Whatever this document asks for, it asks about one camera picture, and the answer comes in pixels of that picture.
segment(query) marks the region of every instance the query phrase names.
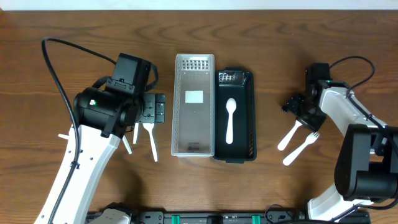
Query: wooden table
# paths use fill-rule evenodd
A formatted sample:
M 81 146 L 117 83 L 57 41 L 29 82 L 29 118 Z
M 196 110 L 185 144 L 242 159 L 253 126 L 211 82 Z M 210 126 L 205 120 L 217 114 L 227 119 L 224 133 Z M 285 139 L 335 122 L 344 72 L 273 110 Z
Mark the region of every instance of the wooden table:
M 166 122 L 155 127 L 159 162 L 149 137 L 139 134 L 134 154 L 121 144 L 106 166 L 90 210 L 111 202 L 168 211 L 265 210 L 274 203 L 300 207 L 333 183 L 343 137 L 327 119 L 319 140 L 289 167 L 283 158 L 309 134 L 299 129 L 283 152 L 276 145 L 294 116 L 280 106 L 303 91 L 305 67 L 362 55 L 374 78 L 355 93 L 391 126 L 398 125 L 398 14 L 395 11 L 75 11 L 3 12 L 0 15 L 0 223 L 32 223 L 62 161 L 68 112 L 43 60 L 40 40 L 69 40 L 117 59 L 120 52 L 159 68 L 155 93 L 167 97 Z M 70 100 L 113 65 L 66 45 L 49 43 L 53 66 Z M 177 53 L 214 54 L 216 68 L 254 73 L 257 152 L 254 162 L 170 155 L 174 66 Z M 363 62 L 333 69 L 354 84 L 368 76 Z M 372 212 L 374 223 L 398 223 L 397 209 Z

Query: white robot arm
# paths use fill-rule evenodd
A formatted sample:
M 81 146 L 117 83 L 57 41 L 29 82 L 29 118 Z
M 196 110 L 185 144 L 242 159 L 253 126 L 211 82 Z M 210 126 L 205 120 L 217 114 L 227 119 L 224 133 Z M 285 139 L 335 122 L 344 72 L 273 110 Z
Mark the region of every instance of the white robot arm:
M 72 110 L 51 66 L 46 41 L 66 44 L 112 62 L 115 64 L 113 75 L 100 78 L 92 87 L 77 94 Z M 136 123 L 163 123 L 165 95 L 146 93 L 155 87 L 159 76 L 156 66 L 142 58 L 121 53 L 115 62 L 84 47 L 53 38 L 42 41 L 42 50 L 73 125 L 68 136 L 60 135 L 68 140 L 67 150 L 35 223 L 82 224 L 86 220 L 98 181 L 121 139 L 131 154 L 124 136 L 126 128 L 134 128 Z M 151 69 L 155 73 L 155 81 L 147 85 Z M 105 85 L 104 90 L 100 89 L 102 85 Z M 124 209 L 109 208 L 93 223 L 127 224 L 130 219 L 131 214 L 124 212 Z
M 349 58 L 363 59 L 354 56 L 342 60 Z M 369 63 L 373 75 L 374 66 Z M 315 63 L 308 67 L 305 90 L 308 97 L 296 93 L 282 107 L 285 112 L 293 112 L 312 131 L 318 131 L 328 115 L 345 137 L 335 169 L 335 183 L 307 204 L 311 220 L 338 221 L 359 207 L 371 208 L 374 202 L 397 198 L 397 140 L 393 138 L 397 138 L 398 131 L 375 118 L 346 83 L 331 80 L 332 66 Z M 383 156 L 383 161 L 370 162 L 371 153 Z

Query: white plastic fork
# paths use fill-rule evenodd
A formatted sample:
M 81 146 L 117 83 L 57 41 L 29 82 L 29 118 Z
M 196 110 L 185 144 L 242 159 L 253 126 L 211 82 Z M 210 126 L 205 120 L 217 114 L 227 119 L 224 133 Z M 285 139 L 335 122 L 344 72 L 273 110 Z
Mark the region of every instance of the white plastic fork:
M 307 145 L 314 143 L 318 139 L 318 137 L 319 137 L 318 132 L 309 134 L 305 139 L 305 142 L 284 159 L 283 161 L 284 165 L 289 166 L 297 158 L 297 156 L 304 150 L 304 148 Z

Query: white label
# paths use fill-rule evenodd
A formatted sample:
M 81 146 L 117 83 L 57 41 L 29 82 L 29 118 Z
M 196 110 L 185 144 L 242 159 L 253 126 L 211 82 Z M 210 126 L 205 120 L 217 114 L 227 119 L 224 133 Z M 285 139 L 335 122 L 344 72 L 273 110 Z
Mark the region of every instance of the white label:
M 203 91 L 185 91 L 185 103 L 203 103 Z

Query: black utensil holder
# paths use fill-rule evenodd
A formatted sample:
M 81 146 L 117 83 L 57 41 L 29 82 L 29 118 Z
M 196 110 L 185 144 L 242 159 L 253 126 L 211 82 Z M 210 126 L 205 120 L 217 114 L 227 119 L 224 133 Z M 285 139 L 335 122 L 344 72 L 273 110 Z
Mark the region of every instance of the black utensil holder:
M 219 72 L 242 71 L 245 78 L 241 85 L 220 85 Z M 236 101 L 233 113 L 233 142 L 226 143 L 229 98 Z M 240 68 L 225 68 L 215 74 L 215 155 L 217 160 L 242 164 L 257 157 L 256 110 L 254 107 L 253 74 Z

